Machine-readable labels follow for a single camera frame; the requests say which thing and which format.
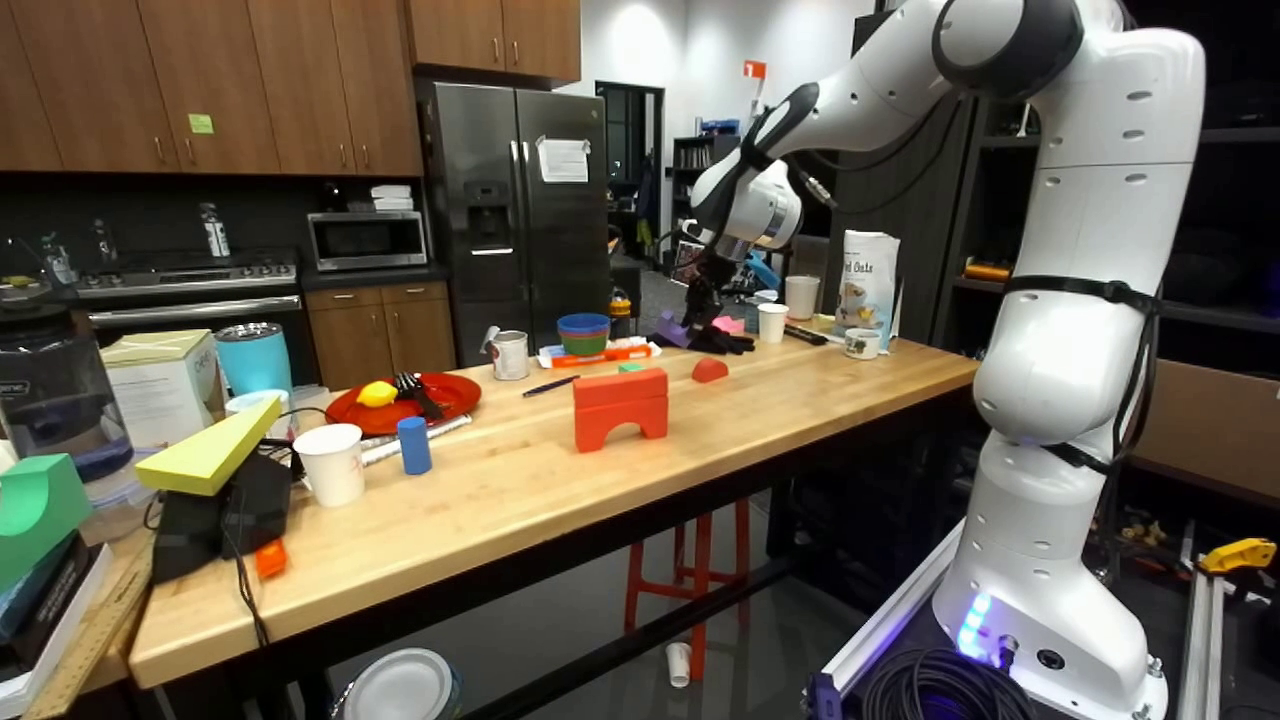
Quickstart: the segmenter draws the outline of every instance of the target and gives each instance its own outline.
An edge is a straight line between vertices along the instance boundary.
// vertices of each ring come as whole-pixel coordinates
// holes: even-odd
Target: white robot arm
[[[966,655],[1003,666],[1069,715],[1163,715],[1136,616],[1081,566],[1103,474],[1153,353],[1136,296],[1159,287],[1200,145],[1205,54],[1186,32],[1129,32],[1115,0],[907,0],[850,67],[798,89],[710,170],[710,314],[715,271],[779,247],[799,197],[790,152],[869,152],[907,138],[952,89],[1027,102],[1040,156],[1027,226],[976,374],[993,426],[933,616]]]

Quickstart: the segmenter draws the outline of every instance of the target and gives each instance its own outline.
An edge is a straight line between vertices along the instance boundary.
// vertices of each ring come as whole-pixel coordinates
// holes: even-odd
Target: stainless steel refrigerator
[[[420,115],[459,362],[494,326],[548,345],[558,318],[607,314],[599,102],[437,81]]]

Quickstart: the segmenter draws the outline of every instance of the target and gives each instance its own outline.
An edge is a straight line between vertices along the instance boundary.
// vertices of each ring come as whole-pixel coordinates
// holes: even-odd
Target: backsplash
[[[40,247],[40,235],[72,252],[75,269],[96,265],[94,219],[109,231],[125,261],[190,256],[192,226],[214,199],[240,256],[296,256],[310,265],[310,214],[333,197],[329,180],[265,180],[265,177],[0,177],[0,242],[18,235]]]

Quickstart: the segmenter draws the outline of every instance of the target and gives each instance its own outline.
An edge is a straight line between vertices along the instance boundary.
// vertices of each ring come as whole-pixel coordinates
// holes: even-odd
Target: drawer
[[[446,302],[446,286],[388,286],[380,287],[388,306],[411,306],[411,302]]]
[[[310,293],[310,307],[370,307],[380,306],[377,287],[324,287],[324,293]]]
[[[1159,362],[1133,460],[1280,499],[1280,382]]]

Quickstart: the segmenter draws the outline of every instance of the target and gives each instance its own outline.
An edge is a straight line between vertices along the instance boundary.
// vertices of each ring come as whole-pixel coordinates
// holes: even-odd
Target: white plate on floor
[[[400,647],[370,666],[348,688],[343,720],[437,720],[450,707],[452,672],[429,647]]]

